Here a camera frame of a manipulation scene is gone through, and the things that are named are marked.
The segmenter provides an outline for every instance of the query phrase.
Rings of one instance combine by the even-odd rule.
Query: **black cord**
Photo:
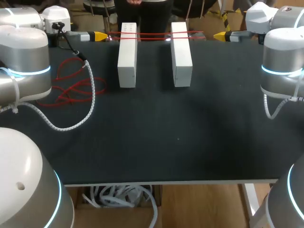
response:
[[[64,49],[64,50],[70,51],[70,50],[71,50],[70,48],[62,47],[62,46],[59,45],[59,35],[60,35],[60,30],[58,30],[58,33],[57,33],[57,35],[56,35],[57,47],[59,47],[59,48],[61,48],[61,49]]]
[[[64,32],[62,31],[62,28],[59,29],[59,32],[61,32],[61,34],[63,35],[63,37],[66,39],[68,46],[70,47],[70,49],[77,54],[78,51],[76,51],[75,49],[73,49],[72,45],[70,44],[70,41],[68,41],[66,35],[64,34]]]
[[[79,58],[81,58],[83,61],[86,61],[86,57],[85,57],[82,53],[80,53],[79,51],[76,51],[76,50],[72,47],[72,45],[70,44],[70,41],[67,39],[66,35],[65,35],[64,32],[62,31],[62,28],[63,28],[64,26],[65,26],[65,25],[64,25],[64,23],[62,23],[62,22],[58,22],[58,24],[53,23],[53,25],[52,25],[52,28],[53,28],[53,29],[57,29],[57,30],[58,30],[58,33],[57,33],[57,44],[59,43],[58,39],[59,39],[59,35],[60,35],[60,33],[61,33],[61,34],[63,35],[63,37],[66,39],[67,44],[68,44],[68,46],[70,47],[70,50],[73,51],[74,54],[77,55]],[[61,49],[64,49],[64,50],[69,50],[69,49],[64,48],[64,47],[61,47],[61,46],[59,46],[59,45],[58,45],[58,47],[60,47]]]

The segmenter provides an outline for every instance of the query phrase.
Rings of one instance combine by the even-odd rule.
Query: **person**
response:
[[[123,22],[140,24],[141,33],[164,33],[171,16],[173,0],[114,0],[118,30]],[[141,35],[142,38],[162,38],[164,35]]]

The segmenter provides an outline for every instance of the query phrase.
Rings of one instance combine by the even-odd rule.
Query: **black fabric mat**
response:
[[[120,89],[118,43],[75,44],[93,73],[107,81],[92,117],[79,129],[55,132],[31,109],[0,115],[41,149],[64,184],[135,181],[275,179],[303,154],[304,105],[287,104],[267,119],[260,90],[263,48],[255,42],[190,43],[191,87],[174,88],[170,44],[140,42],[135,89]],[[51,72],[69,51],[50,49]],[[71,63],[62,75],[74,72]],[[88,77],[58,82],[67,88]],[[50,101],[58,91],[44,99]],[[279,104],[271,99],[271,111]],[[41,110],[58,127],[85,117],[90,102]]]

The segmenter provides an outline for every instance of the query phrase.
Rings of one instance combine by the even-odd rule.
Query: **red wire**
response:
[[[108,32],[109,34],[137,34],[137,35],[171,35],[173,33],[197,33],[203,31],[163,32],[163,33],[141,33],[141,32]]]
[[[132,38],[132,37],[112,37],[113,40],[120,40],[120,39],[139,39],[139,40],[166,40],[168,38]],[[206,39],[206,37],[175,37],[175,38],[169,38],[169,39]]]
[[[76,72],[74,72],[74,73],[72,73],[72,74],[70,74],[70,75],[68,75],[68,76],[60,77],[59,72],[60,72],[61,68],[62,68],[65,64],[67,64],[68,62],[70,62],[70,61],[72,61],[72,60],[80,61],[80,62],[82,63],[82,66],[85,65],[84,61],[82,61],[82,59],[80,59],[80,58],[76,58],[76,57],[75,57],[75,58],[68,58],[68,59],[66,59],[65,61],[63,61],[63,62],[59,65],[58,70],[57,70],[57,77],[53,80],[53,82],[54,82],[54,81],[59,81],[59,80],[64,80],[64,79],[67,79],[67,78],[74,77],[74,76],[78,75],[81,71],[84,70],[84,68],[82,67],[82,68],[80,68],[78,71],[76,71]]]
[[[72,78],[72,77],[76,76],[77,74],[79,74],[79,73],[84,69],[83,67],[81,67],[78,71],[76,71],[76,72],[74,72],[74,73],[72,73],[72,74],[70,74],[70,75],[68,75],[68,76],[60,77],[59,72],[60,72],[60,70],[62,69],[62,67],[63,67],[66,63],[68,63],[68,62],[70,62],[70,61],[72,61],[72,60],[80,61],[80,62],[82,63],[82,66],[85,65],[84,61],[81,60],[81,59],[79,59],[79,58],[76,58],[76,57],[74,57],[74,58],[68,58],[68,59],[66,59],[65,61],[63,61],[63,62],[59,65],[58,70],[57,70],[57,77],[56,77],[54,80],[52,80],[52,81],[59,81],[59,80],[64,80],[64,79]],[[105,88],[102,89],[102,90],[100,90],[100,91],[95,92],[95,94],[98,95],[98,94],[104,93],[105,90],[106,90],[106,81],[105,81],[104,79],[100,78],[100,77],[94,77],[94,80],[102,81],[102,82],[105,84]],[[62,91],[62,93],[61,93],[61,94],[58,96],[58,98],[55,100],[55,103],[53,103],[53,104],[44,104],[44,103],[41,103],[41,102],[38,102],[38,101],[36,101],[36,102],[37,102],[37,104],[39,104],[39,105],[41,105],[41,106],[44,106],[44,107],[55,107],[55,106],[65,105],[65,104],[68,104],[68,103],[73,104],[73,102],[86,102],[86,101],[91,101],[91,100],[92,100],[92,97],[89,97],[89,98],[86,98],[86,99],[73,99],[73,98],[71,98],[71,97],[69,96],[69,94],[68,94],[68,92],[73,91],[73,92],[76,92],[76,93],[79,93],[79,94],[92,95],[92,92],[86,92],[86,91],[82,91],[82,90],[76,89],[76,88],[79,87],[79,86],[86,86],[86,85],[87,85],[87,86],[91,86],[90,78],[83,79],[83,80],[81,80],[81,81],[79,81],[79,82],[73,84],[73,85],[70,86],[68,89],[63,89],[63,88],[61,88],[61,87],[59,87],[59,86],[53,85],[53,86],[52,86],[53,89],[58,89],[58,90],[61,90],[61,91]]]

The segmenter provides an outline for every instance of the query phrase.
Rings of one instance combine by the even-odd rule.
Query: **white rectangular block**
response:
[[[171,23],[171,32],[184,31],[187,31],[185,22]],[[173,33],[172,37],[171,54],[174,85],[175,87],[188,87],[190,86],[192,76],[192,58],[188,33]]]
[[[123,23],[122,32],[136,33],[136,23]],[[137,34],[121,34],[118,55],[118,77],[121,88],[135,88],[137,60]]]

